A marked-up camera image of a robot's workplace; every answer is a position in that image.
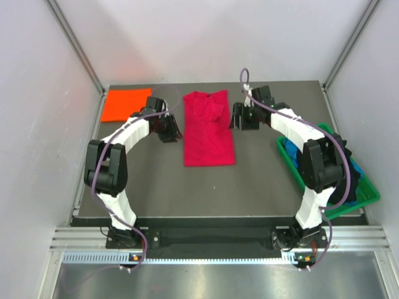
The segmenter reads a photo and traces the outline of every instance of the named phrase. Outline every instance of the robotic arm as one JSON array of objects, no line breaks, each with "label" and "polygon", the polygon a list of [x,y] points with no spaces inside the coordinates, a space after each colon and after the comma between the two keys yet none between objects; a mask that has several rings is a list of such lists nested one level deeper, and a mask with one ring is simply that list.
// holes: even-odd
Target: robotic arm
[{"label": "robotic arm", "polygon": [[[333,143],[321,132],[296,121],[297,116],[285,103],[275,103],[268,86],[246,90],[257,101],[275,110],[289,115],[286,118],[272,113],[260,106],[253,106],[247,100],[245,103],[235,103],[231,128],[240,130],[258,130],[260,123],[265,123],[279,131],[291,140],[299,149],[299,173],[305,182],[305,192],[300,209],[290,227],[289,238],[294,243],[291,247],[304,240],[309,240],[321,230],[322,214],[320,207],[327,205],[331,194],[345,178],[343,161]],[[338,134],[332,135],[344,149],[344,143]]]},{"label": "robotic arm", "polygon": [[[101,161],[102,165],[97,178],[95,192],[109,211],[115,213],[118,218],[131,226],[137,224],[137,216],[129,205],[125,191],[128,179],[127,153],[136,143],[153,132],[158,133],[159,139],[164,143],[176,142],[178,138],[182,138],[175,117],[168,113],[162,116],[141,119],[133,124],[131,122],[139,116],[162,112],[166,109],[166,101],[148,97],[146,106],[142,108],[140,113],[134,113],[126,123],[110,136],[102,140],[90,141],[87,147],[84,183],[91,187],[94,180],[94,172],[105,144],[116,132],[120,131],[108,148],[105,160]],[[110,213],[110,216],[113,228],[116,230],[130,230],[129,227],[116,220],[113,214]]]}]

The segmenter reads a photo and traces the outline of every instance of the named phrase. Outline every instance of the white wall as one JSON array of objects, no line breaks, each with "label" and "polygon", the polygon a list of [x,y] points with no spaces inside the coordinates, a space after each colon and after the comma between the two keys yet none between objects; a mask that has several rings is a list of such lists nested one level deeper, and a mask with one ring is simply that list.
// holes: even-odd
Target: white wall
[{"label": "white wall", "polygon": [[330,95],[355,159],[381,193],[368,215],[399,262],[399,2],[381,1]]},{"label": "white wall", "polygon": [[0,10],[0,297],[32,298],[99,95],[43,0]]},{"label": "white wall", "polygon": [[321,80],[369,0],[58,0],[103,84]]}]

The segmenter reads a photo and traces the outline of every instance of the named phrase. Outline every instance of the folded red cloth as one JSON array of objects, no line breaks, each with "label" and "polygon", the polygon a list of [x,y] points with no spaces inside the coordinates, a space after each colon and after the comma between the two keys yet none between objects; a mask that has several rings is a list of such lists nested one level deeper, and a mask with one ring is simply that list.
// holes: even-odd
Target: folded red cloth
[{"label": "folded red cloth", "polygon": [[185,103],[185,166],[235,163],[227,90],[192,92]]}]

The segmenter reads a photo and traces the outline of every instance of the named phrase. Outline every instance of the orange square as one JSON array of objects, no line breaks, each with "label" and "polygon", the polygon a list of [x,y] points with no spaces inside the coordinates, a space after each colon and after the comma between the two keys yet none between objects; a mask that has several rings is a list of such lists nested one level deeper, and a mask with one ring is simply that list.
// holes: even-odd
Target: orange square
[{"label": "orange square", "polygon": [[101,115],[102,122],[127,121],[135,112],[139,112],[152,93],[152,89],[110,90]]}]

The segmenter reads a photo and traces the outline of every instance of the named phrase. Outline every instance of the metal floor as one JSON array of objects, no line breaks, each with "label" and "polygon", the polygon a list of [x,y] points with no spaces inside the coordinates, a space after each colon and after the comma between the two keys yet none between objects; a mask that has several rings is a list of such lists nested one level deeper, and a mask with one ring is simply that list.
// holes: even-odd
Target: metal floor
[{"label": "metal floor", "polygon": [[[331,118],[320,83],[258,82],[269,84],[276,102],[286,102],[294,111],[313,123]],[[111,88],[143,88],[131,85]],[[182,95],[194,90],[229,92],[231,107],[244,100],[238,83],[177,84]],[[176,103],[176,95],[167,87],[157,97]],[[184,133],[184,104],[174,112]],[[121,123],[102,123],[99,138],[113,133]],[[213,216],[292,216],[301,202],[302,192],[276,148],[279,134],[264,125],[259,131],[234,131],[236,165],[212,168],[183,166],[183,142],[163,144],[157,135],[141,140],[128,154],[127,195],[138,217],[213,217]],[[109,217],[85,188],[79,217]]]},{"label": "metal floor", "polygon": [[[66,290],[102,265],[63,265]],[[96,274],[76,292],[58,279],[53,299],[388,298],[372,252],[327,254],[310,273],[291,265],[144,265]]]}]

